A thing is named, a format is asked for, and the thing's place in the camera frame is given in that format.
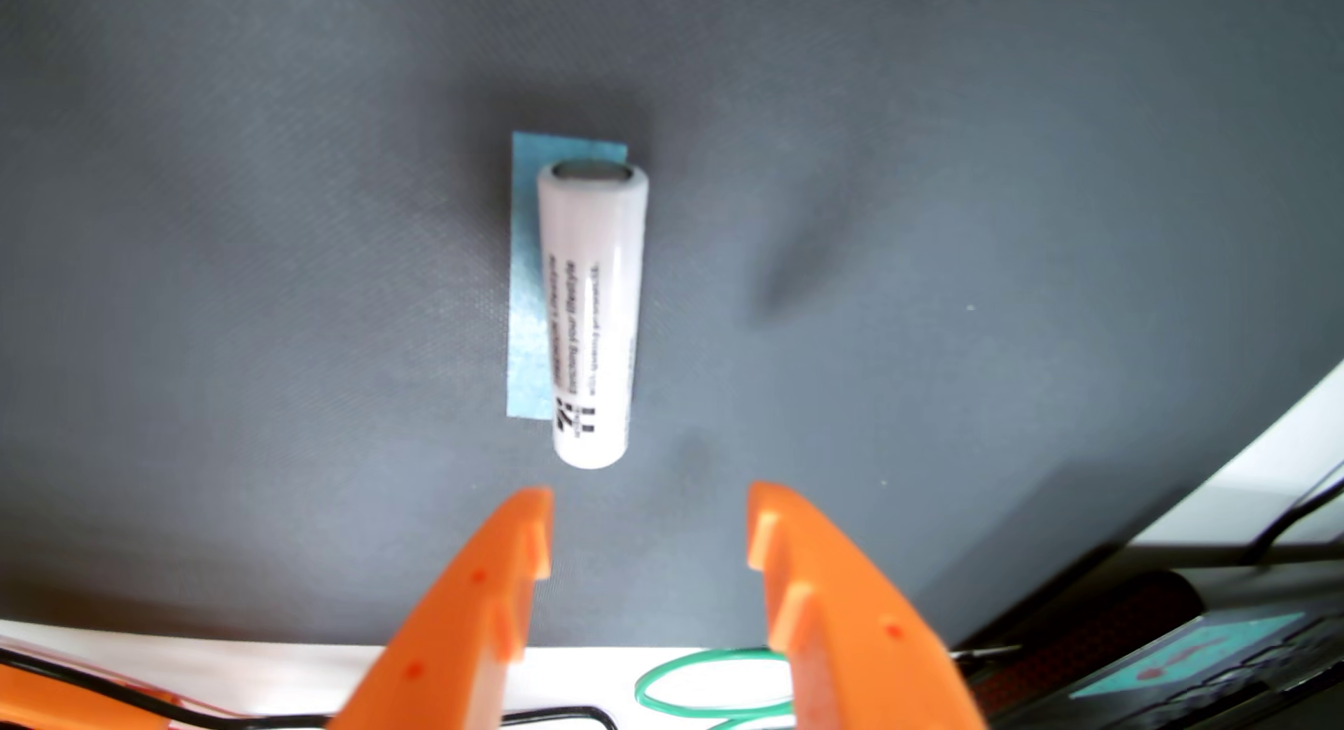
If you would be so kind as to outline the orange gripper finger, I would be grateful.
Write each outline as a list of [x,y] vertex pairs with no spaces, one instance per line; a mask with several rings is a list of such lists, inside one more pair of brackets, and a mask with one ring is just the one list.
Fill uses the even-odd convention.
[[462,544],[331,721],[332,729],[499,729],[509,667],[551,574],[554,493],[507,497]]
[[792,670],[797,729],[986,729],[917,608],[796,489],[749,489],[766,643]]

